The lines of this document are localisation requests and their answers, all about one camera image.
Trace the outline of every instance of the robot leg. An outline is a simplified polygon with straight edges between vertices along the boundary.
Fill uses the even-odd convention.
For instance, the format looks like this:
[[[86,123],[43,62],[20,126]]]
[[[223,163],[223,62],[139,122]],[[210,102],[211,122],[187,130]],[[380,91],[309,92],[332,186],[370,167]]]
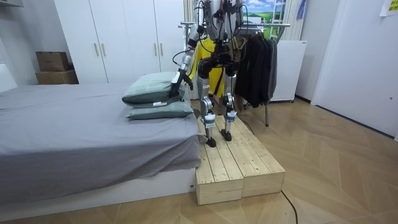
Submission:
[[[211,58],[206,58],[198,63],[198,93],[200,96],[200,114],[201,121],[205,125],[206,137],[208,138],[206,144],[210,147],[216,147],[216,141],[213,139],[212,128],[216,126],[215,114],[213,112],[213,102],[209,99],[209,72],[213,61]]]
[[[234,105],[233,90],[235,88],[236,75],[230,68],[226,68],[226,74],[224,75],[224,96],[223,105],[225,106],[225,129],[221,130],[221,135],[225,141],[231,141],[231,123],[235,121],[236,110]]]

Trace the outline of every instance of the gray bed sheet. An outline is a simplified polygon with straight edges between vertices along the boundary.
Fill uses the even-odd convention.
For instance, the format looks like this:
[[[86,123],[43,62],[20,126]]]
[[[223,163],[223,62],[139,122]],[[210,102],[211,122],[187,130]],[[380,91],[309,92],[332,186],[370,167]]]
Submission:
[[[0,205],[99,189],[200,164],[195,116],[129,121],[129,84],[0,93]]]

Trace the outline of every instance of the white bed frame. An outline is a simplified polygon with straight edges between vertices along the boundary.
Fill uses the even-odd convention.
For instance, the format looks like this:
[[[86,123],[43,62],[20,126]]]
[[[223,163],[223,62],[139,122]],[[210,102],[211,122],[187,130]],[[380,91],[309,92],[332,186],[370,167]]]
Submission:
[[[130,180],[66,197],[2,206],[0,207],[0,222],[182,194],[194,190],[195,168],[161,172],[154,177]]]

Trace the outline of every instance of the baseboard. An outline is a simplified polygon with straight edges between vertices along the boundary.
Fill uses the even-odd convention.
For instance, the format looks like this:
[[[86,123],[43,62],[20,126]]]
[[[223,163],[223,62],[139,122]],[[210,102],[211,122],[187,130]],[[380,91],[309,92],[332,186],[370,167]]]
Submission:
[[[357,122],[357,121],[355,121],[355,120],[353,120],[353,119],[351,119],[351,118],[347,118],[347,117],[344,116],[344,115],[341,115],[341,114],[339,114],[339,113],[336,113],[336,112],[334,112],[334,111],[331,111],[331,110],[329,110],[329,109],[326,109],[326,108],[324,108],[324,107],[322,107],[322,106],[317,105],[317,107],[319,107],[319,108],[321,108],[321,109],[324,109],[325,111],[331,112],[331,113],[333,113],[333,114],[335,114],[335,115],[337,115],[337,116],[340,116],[340,117],[342,117],[342,118],[345,118],[345,119],[347,119],[347,120],[349,120],[349,121],[352,121],[352,122],[354,122],[354,123],[356,123],[356,124],[358,124],[358,125],[361,125],[362,127],[368,128],[368,129],[370,129],[370,130],[372,130],[372,131],[374,131],[374,132],[377,132],[377,133],[379,133],[379,134],[382,134],[382,135],[384,135],[385,137],[389,137],[389,138],[391,138],[391,139],[394,139],[394,136],[391,136],[391,135],[389,135],[389,134],[387,134],[387,133],[384,133],[384,132],[382,132],[382,131],[379,131],[379,130],[377,130],[377,129],[374,129],[374,128],[372,128],[372,127],[369,127],[369,126],[366,125],[366,124]]]
[[[309,99],[306,99],[306,98],[304,98],[304,97],[302,97],[302,96],[298,96],[298,95],[294,95],[297,99],[299,99],[299,100],[302,100],[302,101],[304,101],[304,102],[306,102],[306,103],[311,103],[311,100],[309,100]]]

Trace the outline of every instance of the white wardrobe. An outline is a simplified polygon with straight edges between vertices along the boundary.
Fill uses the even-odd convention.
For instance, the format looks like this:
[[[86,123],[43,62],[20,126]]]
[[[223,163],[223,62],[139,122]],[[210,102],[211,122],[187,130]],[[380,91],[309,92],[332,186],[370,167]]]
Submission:
[[[132,83],[174,72],[183,0],[55,0],[80,83]]]

